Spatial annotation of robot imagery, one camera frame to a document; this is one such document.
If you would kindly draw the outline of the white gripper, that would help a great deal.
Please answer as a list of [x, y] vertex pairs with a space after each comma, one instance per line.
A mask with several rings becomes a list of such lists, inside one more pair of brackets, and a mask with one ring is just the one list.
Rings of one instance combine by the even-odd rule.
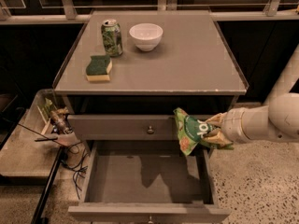
[[245, 144], [249, 141], [242, 128], [244, 108], [234, 108], [227, 113], [219, 113], [206, 120], [207, 124], [220, 128], [204, 135], [204, 140], [219, 147], [228, 147], [232, 143]]

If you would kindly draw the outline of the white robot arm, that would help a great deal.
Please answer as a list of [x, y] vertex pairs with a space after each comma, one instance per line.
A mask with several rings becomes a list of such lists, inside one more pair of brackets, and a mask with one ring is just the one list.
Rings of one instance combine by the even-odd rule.
[[299, 45], [296, 47], [265, 102], [253, 108], [233, 108], [207, 120], [217, 126], [205, 141], [244, 144], [254, 140], [299, 142], [299, 94], [291, 92], [299, 79]]

